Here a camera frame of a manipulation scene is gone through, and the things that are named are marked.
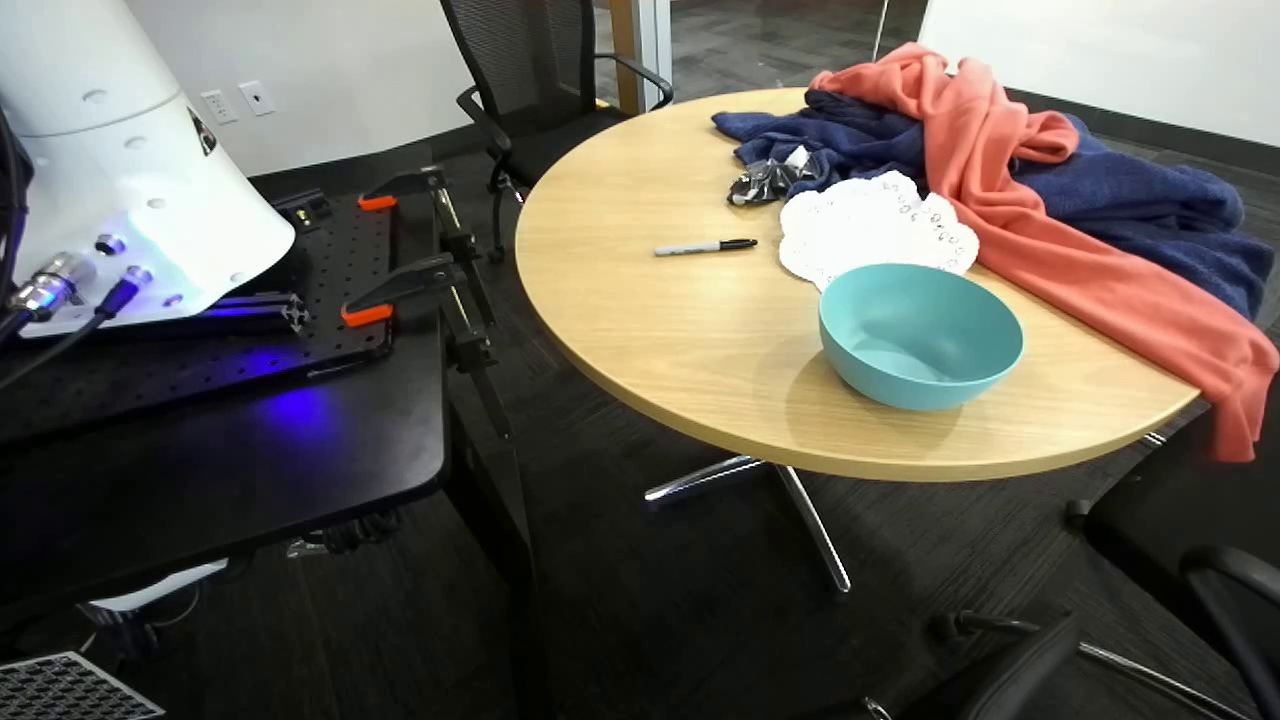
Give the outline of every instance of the orange towel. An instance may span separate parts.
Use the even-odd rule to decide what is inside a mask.
[[[1276,343],[1197,283],[1052,222],[1013,180],[1018,161],[1071,155],[1077,129],[1066,118],[1013,106],[990,65],[963,60],[951,72],[920,43],[812,84],[916,118],[928,187],[978,228],[980,265],[1197,386],[1215,403],[1215,459],[1256,457]]]

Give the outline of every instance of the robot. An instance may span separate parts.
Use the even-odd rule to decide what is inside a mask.
[[[120,282],[104,329],[200,315],[298,242],[126,0],[0,0],[0,110],[31,164],[12,282],[64,292],[19,335],[85,329]]]

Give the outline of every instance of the table base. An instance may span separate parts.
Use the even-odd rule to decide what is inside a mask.
[[[720,484],[720,481],[727,481],[727,475],[754,474],[754,470],[762,470],[762,463],[765,463],[765,459],[758,459],[758,457],[723,457],[720,463],[710,463],[710,470],[698,470],[698,474],[686,474],[686,475],[677,475],[677,481],[667,481],[667,484],[650,487],[650,493],[644,493],[644,505],[686,502],[686,495],[694,495],[694,493],[706,493],[706,487],[713,487],[713,484]],[[771,463],[771,474],[776,474],[776,481],[783,484],[793,510],[799,513],[799,521],[803,521],[803,529],[808,529],[808,535],[812,535],[812,546],[816,546],[816,556],[826,559],[826,567],[830,567],[830,577],[832,577],[832,587],[838,587],[841,597],[849,597],[849,593],[852,593],[852,579],[849,579],[844,556],[841,556],[841,547],[838,547],[826,518],[816,513],[816,505],[812,505],[799,474],[797,474],[793,463]]]

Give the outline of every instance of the wooden tabletop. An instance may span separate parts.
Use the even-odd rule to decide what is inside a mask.
[[[1020,368],[951,413],[896,413],[841,386],[816,290],[776,262],[779,206],[731,209],[713,112],[797,112],[797,88],[636,118],[569,153],[530,196],[516,270],[562,348],[636,413],[706,446],[866,481],[1004,481],[1134,446],[1197,399],[1002,276]],[[658,262],[661,245],[758,237],[754,252]]]

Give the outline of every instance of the teal bowl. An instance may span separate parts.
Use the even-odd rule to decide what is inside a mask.
[[[866,265],[819,297],[826,358],[841,380],[908,413],[962,410],[1023,358],[1002,297],[924,265]]]

